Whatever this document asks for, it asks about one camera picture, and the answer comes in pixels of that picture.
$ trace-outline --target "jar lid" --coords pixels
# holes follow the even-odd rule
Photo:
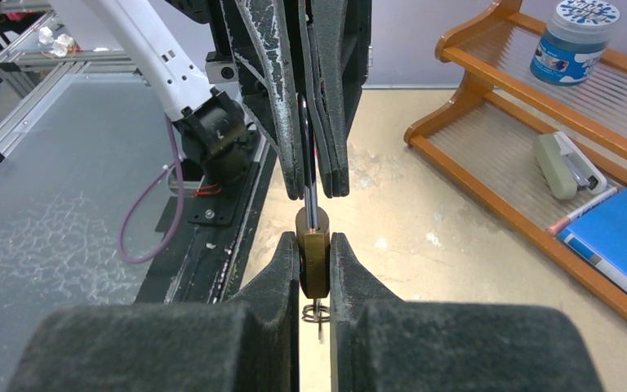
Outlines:
[[[564,0],[547,24],[555,37],[573,43],[609,42],[621,18],[619,9],[599,0]]]

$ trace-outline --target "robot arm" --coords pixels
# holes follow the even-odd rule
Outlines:
[[[212,85],[147,0],[82,0],[111,31],[157,93],[172,122],[211,98]]]
[[[208,82],[148,0],[82,2],[104,22],[155,90],[182,136],[185,154],[203,167],[207,180],[225,183],[238,176],[212,171],[210,162],[227,154],[246,130],[241,106]]]

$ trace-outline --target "blue jar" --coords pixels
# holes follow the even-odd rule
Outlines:
[[[557,86],[581,84],[614,37],[619,10],[599,0],[564,0],[556,6],[530,70]]]

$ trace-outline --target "wooden shelf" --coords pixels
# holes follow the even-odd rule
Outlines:
[[[405,141],[627,319],[627,294],[545,232],[589,195],[555,199],[532,152],[538,134],[580,134],[616,156],[576,141],[613,185],[627,186],[627,169],[618,164],[627,161],[627,56],[607,50],[590,80],[577,87],[544,83],[529,65],[545,25],[521,14],[521,5],[522,0],[495,0],[441,38],[436,56],[465,68],[465,76],[441,109],[410,126]]]
[[[627,160],[627,56],[607,50],[588,81],[550,85],[530,72],[544,24],[519,12],[500,15],[476,22],[481,28],[474,34],[444,36],[439,59],[457,63]]]

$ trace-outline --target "marker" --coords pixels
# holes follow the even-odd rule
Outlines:
[[[594,198],[591,198],[589,202],[583,204],[579,208],[577,208],[574,212],[567,214],[563,218],[557,220],[556,223],[547,228],[547,233],[551,235],[558,235],[561,233],[568,225],[570,225],[573,221],[583,216],[588,211],[592,210],[596,206],[602,204],[611,196],[614,196],[619,190],[612,186],[611,188],[605,190],[604,192],[598,194]]]

